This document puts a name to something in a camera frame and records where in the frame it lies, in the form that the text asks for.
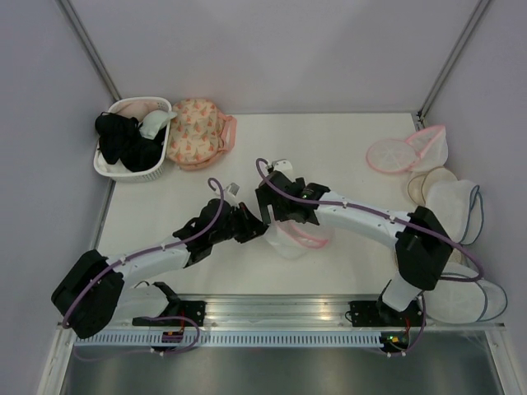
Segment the pink rimmed mesh laundry bag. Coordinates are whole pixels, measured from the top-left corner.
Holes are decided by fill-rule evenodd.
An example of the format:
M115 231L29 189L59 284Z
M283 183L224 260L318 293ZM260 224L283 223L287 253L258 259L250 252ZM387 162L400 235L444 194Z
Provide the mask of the pink rimmed mesh laundry bag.
M294 221L273 222L263 236L275 252L285 259L298 259L329 246L334 230L322 225Z

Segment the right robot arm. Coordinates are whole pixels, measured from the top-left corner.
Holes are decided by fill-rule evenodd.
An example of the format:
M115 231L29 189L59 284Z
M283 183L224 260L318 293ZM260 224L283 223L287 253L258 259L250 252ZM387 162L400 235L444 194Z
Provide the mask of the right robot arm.
M398 269L380 294L377 318L394 325L423 291L434 290L453 252L431 210L391 211L351 201L329 187L273 170L255 189L262 221L295 221L348 230L395 252Z

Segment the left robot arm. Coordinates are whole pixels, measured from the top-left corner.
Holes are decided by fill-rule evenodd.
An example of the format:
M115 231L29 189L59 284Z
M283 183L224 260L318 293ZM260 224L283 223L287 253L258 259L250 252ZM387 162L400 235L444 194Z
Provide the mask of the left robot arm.
M85 252L51 296L64 328L86 339L109 323L179 326L188 317L184 302L165 282L165 272L179 271L207 258L216 244L233 239L243 244L268 227L243 203L212 199L181 229L151 247L106 257Z

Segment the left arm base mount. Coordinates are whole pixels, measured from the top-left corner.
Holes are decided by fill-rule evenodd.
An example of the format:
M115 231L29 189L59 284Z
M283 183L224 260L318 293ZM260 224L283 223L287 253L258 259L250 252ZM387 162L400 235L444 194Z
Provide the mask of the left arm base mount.
M199 327L203 326L203 321L206 315L207 303L203 300L182 300L166 283L156 281L149 284L147 289L159 290L166 302L164 309L158 314L154 315L154 319L147 318L146 315L133 318L132 325L134 327L183 327L188 322L182 317L189 318L194 321Z

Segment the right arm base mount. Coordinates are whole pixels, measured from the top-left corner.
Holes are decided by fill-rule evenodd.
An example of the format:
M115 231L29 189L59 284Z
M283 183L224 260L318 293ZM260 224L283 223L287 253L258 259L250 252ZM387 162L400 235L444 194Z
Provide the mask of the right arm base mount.
M352 300L345 318L354 328L417 328L423 323L423 314L416 299L402 312L391 309L377 300Z

